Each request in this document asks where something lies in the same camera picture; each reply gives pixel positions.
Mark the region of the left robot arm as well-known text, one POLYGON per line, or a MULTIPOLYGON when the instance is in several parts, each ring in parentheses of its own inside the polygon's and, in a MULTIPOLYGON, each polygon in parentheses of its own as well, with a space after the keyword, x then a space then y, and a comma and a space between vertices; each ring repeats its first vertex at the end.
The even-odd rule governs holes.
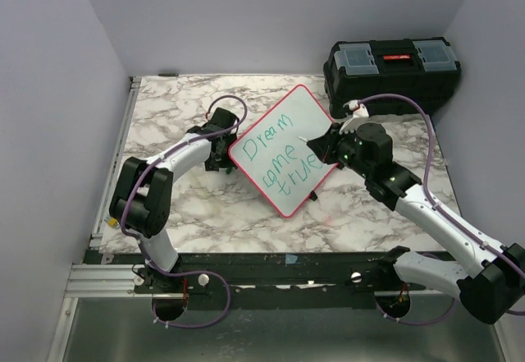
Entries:
POLYGON ((154 283, 162 291, 175 291, 182 273, 175 267, 179 254, 166 230, 171 212, 173 184, 191 168, 204 165, 207 172, 231 170, 235 165, 228 149, 236 139, 240 119, 224 108, 216 108, 211 119, 190 128, 169 149, 146 159, 130 157, 123 162, 109 215, 123 233, 137 240, 145 262, 156 269, 154 283))

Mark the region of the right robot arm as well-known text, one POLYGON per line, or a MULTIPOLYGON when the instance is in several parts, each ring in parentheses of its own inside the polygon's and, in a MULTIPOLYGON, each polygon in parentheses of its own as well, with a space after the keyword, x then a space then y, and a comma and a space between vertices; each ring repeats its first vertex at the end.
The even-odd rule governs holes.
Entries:
POLYGON ((441 203, 393 159, 393 140, 383 126, 342 127, 334 123, 306 145, 322 163, 359 174, 371 197, 422 228, 453 258, 445 262, 396 247, 379 263, 379 283, 389 290, 407 282, 439 291, 486 324, 509 313, 524 296, 524 248, 504 245, 441 203))

